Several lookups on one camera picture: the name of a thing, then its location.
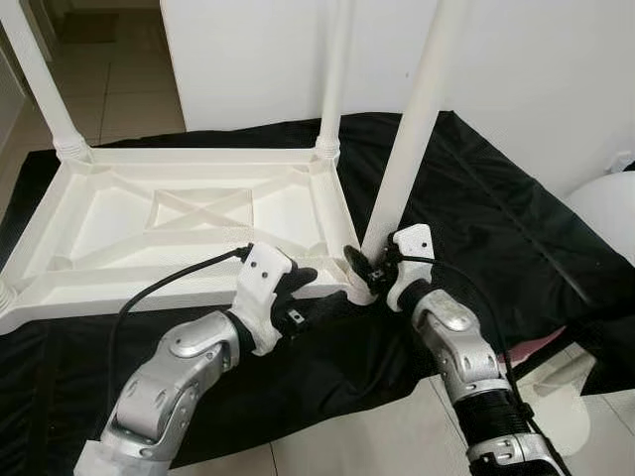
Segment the black cloth table cover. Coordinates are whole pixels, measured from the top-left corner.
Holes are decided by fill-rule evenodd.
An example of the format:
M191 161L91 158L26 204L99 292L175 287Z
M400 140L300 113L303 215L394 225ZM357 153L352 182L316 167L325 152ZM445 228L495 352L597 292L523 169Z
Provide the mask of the black cloth table cover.
M489 294L509 344L632 311L630 263L457 114L437 119L404 225L426 223L439 255ZM204 305L36 320L0 335L0 476L71 476L98 438L110 386ZM174 466L260 447L332 418L407 398L435 363L407 317L352 304L326 326L250 355L193 413Z

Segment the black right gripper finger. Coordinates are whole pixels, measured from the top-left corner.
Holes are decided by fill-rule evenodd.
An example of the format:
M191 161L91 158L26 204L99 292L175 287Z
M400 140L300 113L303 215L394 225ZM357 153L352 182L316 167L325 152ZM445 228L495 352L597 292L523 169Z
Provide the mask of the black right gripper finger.
M366 255L354 246L344 246L343 255L350 269L368 290L377 289L377 268L369 262Z

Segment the white floor fan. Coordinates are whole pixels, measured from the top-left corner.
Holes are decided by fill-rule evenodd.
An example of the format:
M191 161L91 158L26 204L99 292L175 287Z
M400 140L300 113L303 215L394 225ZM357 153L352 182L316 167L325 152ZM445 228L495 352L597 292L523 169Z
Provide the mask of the white floor fan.
M622 257L630 258L634 231L635 174L622 172L595 178L566 198L566 205L586 226ZM597 359L580 348L574 337L562 335L546 352L518 364L526 376L518 389L536 413L536 422L563 457L582 453L591 437L591 404L611 410L626 429L634 430L634 390L617 385L607 369L595 371Z

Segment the white plastic children table top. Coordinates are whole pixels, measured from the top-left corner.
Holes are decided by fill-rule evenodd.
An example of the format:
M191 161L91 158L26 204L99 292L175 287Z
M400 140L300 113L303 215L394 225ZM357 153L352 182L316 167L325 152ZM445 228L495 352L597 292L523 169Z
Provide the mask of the white plastic children table top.
M90 164L60 164L0 269L17 292L0 335L113 314L155 281L249 242L317 269L299 298L369 300L343 255L358 237L336 168L312 150L95 147Z

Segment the pink fabric item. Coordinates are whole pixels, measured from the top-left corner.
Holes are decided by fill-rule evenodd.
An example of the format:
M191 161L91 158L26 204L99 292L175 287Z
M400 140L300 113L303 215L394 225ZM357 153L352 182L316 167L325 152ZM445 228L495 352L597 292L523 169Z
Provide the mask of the pink fabric item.
M527 340L523 343L514 344L511 348L511 362L513 366L520 366L522 362L528 361L536 354L546 352L546 349L554 343L563 343L562 335L565 329L558 329L552 334L540 337L540 339Z

